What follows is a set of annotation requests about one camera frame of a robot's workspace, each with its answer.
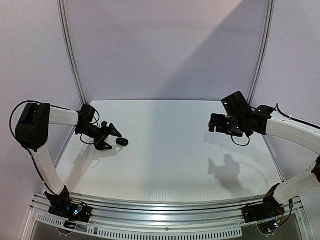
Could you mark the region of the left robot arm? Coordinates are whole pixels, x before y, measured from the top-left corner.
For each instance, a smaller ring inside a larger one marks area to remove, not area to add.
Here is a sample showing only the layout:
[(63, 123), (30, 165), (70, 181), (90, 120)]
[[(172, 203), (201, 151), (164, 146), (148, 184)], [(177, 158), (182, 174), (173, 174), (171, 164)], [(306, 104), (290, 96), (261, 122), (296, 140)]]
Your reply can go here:
[(53, 196), (59, 196), (67, 187), (58, 176), (49, 153), (50, 125), (74, 127), (77, 135), (91, 138), (92, 145), (98, 151), (113, 148), (107, 143), (109, 136), (122, 137), (112, 123), (103, 121), (98, 124), (95, 119), (98, 111), (89, 104), (84, 104), (80, 110), (34, 100), (23, 101), (21, 104), (24, 106), (22, 114), (16, 127), (10, 131), (22, 148), (29, 152), (41, 181)]

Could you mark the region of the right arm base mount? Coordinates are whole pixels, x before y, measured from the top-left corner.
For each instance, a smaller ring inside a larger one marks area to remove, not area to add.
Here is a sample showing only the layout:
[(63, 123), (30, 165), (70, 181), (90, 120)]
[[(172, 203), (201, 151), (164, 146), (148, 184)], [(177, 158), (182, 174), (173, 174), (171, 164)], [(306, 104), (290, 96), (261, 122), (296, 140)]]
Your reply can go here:
[(278, 203), (273, 196), (265, 197), (262, 203), (248, 204), (241, 209), (245, 223), (258, 222), (282, 216), (285, 213), (283, 204)]

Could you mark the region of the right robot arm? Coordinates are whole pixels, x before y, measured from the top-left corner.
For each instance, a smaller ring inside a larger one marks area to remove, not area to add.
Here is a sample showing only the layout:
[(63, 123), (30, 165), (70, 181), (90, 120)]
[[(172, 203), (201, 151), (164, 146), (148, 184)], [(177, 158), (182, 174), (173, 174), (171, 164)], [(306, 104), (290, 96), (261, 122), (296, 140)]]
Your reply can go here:
[[(300, 145), (315, 154), (320, 153), (320, 127), (303, 120), (290, 117), (279, 107), (260, 105), (252, 109), (240, 91), (223, 98), (221, 103), (226, 114), (213, 113), (208, 130), (231, 137), (247, 138), (254, 133), (270, 135)], [(284, 204), (320, 185), (320, 160), (317, 158), (311, 167), (291, 179), (273, 186), (259, 206), (262, 218), (269, 218)]]

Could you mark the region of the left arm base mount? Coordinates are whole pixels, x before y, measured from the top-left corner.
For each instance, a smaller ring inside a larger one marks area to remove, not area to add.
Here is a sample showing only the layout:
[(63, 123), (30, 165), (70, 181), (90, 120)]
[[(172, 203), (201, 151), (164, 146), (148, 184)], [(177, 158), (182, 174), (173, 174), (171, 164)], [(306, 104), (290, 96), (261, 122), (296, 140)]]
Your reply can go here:
[(67, 188), (63, 189), (59, 194), (50, 194), (46, 191), (44, 195), (50, 202), (48, 212), (51, 215), (68, 219), (69, 222), (89, 223), (93, 210), (92, 207), (83, 201), (73, 201)]

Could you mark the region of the black oval charging case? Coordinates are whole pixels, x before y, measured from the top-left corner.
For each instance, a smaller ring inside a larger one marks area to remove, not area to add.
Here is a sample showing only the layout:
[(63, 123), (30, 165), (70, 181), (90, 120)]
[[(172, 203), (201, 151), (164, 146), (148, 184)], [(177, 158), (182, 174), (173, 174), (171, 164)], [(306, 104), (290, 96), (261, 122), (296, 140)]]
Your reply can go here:
[(123, 137), (118, 137), (116, 139), (116, 144), (125, 147), (129, 144), (129, 140)]

